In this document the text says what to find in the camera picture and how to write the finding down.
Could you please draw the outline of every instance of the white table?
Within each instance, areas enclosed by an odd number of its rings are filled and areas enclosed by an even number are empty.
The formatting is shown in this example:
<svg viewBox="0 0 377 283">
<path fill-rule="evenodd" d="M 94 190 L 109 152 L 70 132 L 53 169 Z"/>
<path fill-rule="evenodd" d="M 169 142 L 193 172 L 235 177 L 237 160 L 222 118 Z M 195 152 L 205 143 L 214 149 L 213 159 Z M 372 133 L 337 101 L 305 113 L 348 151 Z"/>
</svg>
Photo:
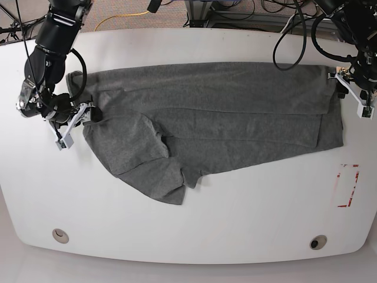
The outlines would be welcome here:
<svg viewBox="0 0 377 283">
<path fill-rule="evenodd" d="M 75 48 L 88 72 L 216 61 L 272 60 L 279 34 L 223 29 L 138 29 L 81 34 Z M 332 53 L 354 47 L 319 41 Z M 28 46 L 32 51 L 34 43 Z M 277 53 L 293 62 L 302 38 L 288 36 Z M 202 178 L 182 206 L 149 199 L 112 177 L 73 131 L 59 151 L 47 122 L 15 109 L 24 79 L 22 43 L 0 47 L 0 185 L 22 242 L 47 249 L 131 261 L 235 264 L 288 261 L 358 250 L 377 211 L 377 121 L 360 119 L 351 96 L 342 101 L 345 146 Z M 308 40 L 302 64 L 327 60 Z M 80 70 L 70 55 L 67 73 Z M 56 93 L 67 91 L 65 81 Z M 341 169 L 340 164 L 359 164 Z M 337 175 L 342 178 L 336 185 Z M 348 203 L 360 171 L 352 205 Z M 52 237 L 60 228 L 63 245 Z M 309 247 L 318 235 L 328 243 Z"/>
</svg>

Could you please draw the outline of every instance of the shirt sleeve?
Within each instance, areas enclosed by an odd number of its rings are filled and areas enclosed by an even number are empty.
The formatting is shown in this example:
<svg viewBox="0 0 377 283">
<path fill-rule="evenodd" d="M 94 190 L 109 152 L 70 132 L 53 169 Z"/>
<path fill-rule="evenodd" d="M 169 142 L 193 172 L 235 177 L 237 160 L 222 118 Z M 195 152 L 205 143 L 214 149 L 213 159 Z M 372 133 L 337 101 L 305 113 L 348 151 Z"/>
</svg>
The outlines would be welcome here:
<svg viewBox="0 0 377 283">
<path fill-rule="evenodd" d="M 186 187 L 181 165 L 175 157 L 143 163 L 116 177 L 159 202 L 172 205 L 183 202 Z"/>
<path fill-rule="evenodd" d="M 158 127 L 146 116 L 125 109 L 84 128 L 84 137 L 106 169 L 119 175 L 155 159 L 168 158 Z"/>
</svg>

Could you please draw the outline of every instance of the gray t-shirt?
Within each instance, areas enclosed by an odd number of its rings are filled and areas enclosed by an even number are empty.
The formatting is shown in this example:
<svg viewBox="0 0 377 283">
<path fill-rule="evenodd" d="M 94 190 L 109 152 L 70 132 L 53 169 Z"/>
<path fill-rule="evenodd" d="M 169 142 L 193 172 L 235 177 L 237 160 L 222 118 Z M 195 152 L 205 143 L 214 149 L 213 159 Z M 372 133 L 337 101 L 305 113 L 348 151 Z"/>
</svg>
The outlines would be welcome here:
<svg viewBox="0 0 377 283">
<path fill-rule="evenodd" d="M 155 200 L 182 204 L 201 176 L 343 145 L 330 68 L 161 65 L 88 75 L 103 121 L 84 127 L 105 168 Z M 82 75 L 67 76 L 71 94 Z"/>
</svg>

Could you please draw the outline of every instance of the metal bracket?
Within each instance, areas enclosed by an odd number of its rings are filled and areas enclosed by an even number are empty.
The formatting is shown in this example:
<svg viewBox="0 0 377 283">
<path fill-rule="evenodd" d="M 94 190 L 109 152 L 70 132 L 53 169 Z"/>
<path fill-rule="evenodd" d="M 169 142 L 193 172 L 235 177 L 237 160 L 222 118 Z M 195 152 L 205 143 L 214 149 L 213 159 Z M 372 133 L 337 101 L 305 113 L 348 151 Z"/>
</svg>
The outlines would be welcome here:
<svg viewBox="0 0 377 283">
<path fill-rule="evenodd" d="M 18 101 L 16 103 L 17 110 L 20 111 L 26 108 L 34 89 L 35 89 L 35 84 L 31 80 L 29 79 L 24 80 L 24 82 L 22 83 L 21 93 L 18 96 Z"/>
<path fill-rule="evenodd" d="M 204 28 L 205 23 L 208 23 L 208 21 L 202 19 L 191 19 L 190 28 Z"/>
<path fill-rule="evenodd" d="M 366 106 L 365 103 L 360 99 L 360 97 L 356 94 L 356 91 L 351 87 L 349 83 L 347 83 L 344 78 L 342 77 L 341 74 L 337 73 L 335 74 L 335 78 L 342 84 L 344 85 L 351 95 L 356 99 L 358 102 L 358 116 L 360 118 L 370 118 L 371 120 L 373 119 L 373 115 L 375 112 L 375 108 L 373 106 Z"/>
<path fill-rule="evenodd" d="M 207 20 L 207 14 L 212 6 L 212 0 L 209 1 L 195 1 L 186 0 L 184 1 L 187 9 L 187 15 L 189 20 Z"/>
<path fill-rule="evenodd" d="M 63 135 L 61 136 L 60 139 L 57 136 L 57 132 L 56 132 L 56 129 L 55 129 L 55 126 L 54 126 L 54 122 L 53 121 L 48 122 L 50 129 L 52 130 L 52 132 L 56 136 L 55 143 L 57 144 L 59 150 L 69 149 L 74 144 L 74 141 L 73 141 L 73 139 L 70 135 L 70 132 L 76 126 L 76 124 L 78 122 L 80 122 L 85 117 L 85 110 L 88 107 L 91 107 L 91 106 L 87 103 L 81 103 L 80 104 L 80 108 L 79 108 L 77 114 L 72 117 L 71 121 L 68 123 L 67 129 L 65 130 L 65 132 L 63 133 Z"/>
</svg>

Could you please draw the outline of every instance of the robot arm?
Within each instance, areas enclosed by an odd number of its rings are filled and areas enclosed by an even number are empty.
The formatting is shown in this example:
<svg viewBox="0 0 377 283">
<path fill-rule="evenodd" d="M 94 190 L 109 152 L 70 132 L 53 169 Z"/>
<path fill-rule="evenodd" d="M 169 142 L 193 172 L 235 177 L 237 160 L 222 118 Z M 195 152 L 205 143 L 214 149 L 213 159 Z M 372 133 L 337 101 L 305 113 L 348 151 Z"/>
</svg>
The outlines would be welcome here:
<svg viewBox="0 0 377 283">
<path fill-rule="evenodd" d="M 92 7 L 92 0 L 49 2 L 49 11 L 36 40 L 37 46 L 25 63 L 26 79 L 16 106 L 25 117 L 41 114 L 48 120 L 57 135 L 57 145 L 62 149 L 69 148 L 73 141 L 67 131 L 60 135 L 60 126 L 67 125 L 71 130 L 79 122 L 101 120 L 102 113 L 90 101 L 74 103 L 84 91 L 87 71 L 84 60 L 72 46 Z M 65 59 L 70 52 L 78 57 L 82 65 L 82 87 L 73 97 L 67 93 L 56 96 L 54 88 L 64 76 Z"/>
<path fill-rule="evenodd" d="M 342 69 L 331 78 L 338 80 L 337 88 L 344 93 L 351 92 L 359 103 L 359 117 L 372 118 L 372 93 L 377 89 L 377 20 L 376 0 L 315 0 L 324 14 L 318 16 L 312 26 L 312 41 L 315 48 L 325 57 L 335 61 L 350 63 L 349 69 Z M 347 43 L 354 45 L 356 57 L 341 57 L 321 49 L 316 40 L 316 27 L 321 20 L 329 18 L 338 28 L 339 35 Z M 362 91 L 350 85 L 354 82 Z"/>
</svg>

